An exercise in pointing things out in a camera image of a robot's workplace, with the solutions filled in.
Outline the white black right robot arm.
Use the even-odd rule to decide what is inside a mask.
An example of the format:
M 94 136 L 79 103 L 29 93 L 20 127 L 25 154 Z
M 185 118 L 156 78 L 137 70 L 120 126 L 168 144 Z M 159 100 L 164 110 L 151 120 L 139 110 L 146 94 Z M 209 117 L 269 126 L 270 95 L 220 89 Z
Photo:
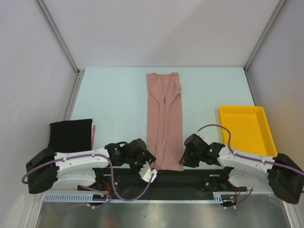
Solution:
M 231 149 L 218 142 L 207 144 L 200 136 L 190 135 L 184 142 L 181 164 L 197 168 L 200 162 L 221 166 L 217 177 L 207 177 L 204 189 L 232 191 L 247 188 L 271 191 L 279 199 L 298 204 L 304 188 L 304 172 L 287 155 L 258 156 Z

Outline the pink t shirt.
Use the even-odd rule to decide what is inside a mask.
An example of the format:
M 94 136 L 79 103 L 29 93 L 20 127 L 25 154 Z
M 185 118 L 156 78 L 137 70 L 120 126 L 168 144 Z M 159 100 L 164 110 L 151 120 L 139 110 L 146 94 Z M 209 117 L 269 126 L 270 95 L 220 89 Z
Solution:
M 183 171 L 183 123 L 178 73 L 147 75 L 147 140 L 157 170 Z

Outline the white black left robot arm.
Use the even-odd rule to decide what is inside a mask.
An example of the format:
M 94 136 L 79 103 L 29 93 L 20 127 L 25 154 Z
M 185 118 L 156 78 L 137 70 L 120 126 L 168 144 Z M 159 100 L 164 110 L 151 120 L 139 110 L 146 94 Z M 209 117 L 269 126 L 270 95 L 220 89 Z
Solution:
M 21 182 L 28 186 L 30 194 L 50 189 L 110 190 L 114 167 L 127 164 L 143 181 L 151 184 L 157 176 L 157 170 L 151 168 L 155 161 L 140 138 L 83 152 L 61 153 L 46 148 L 26 164 L 27 172 Z

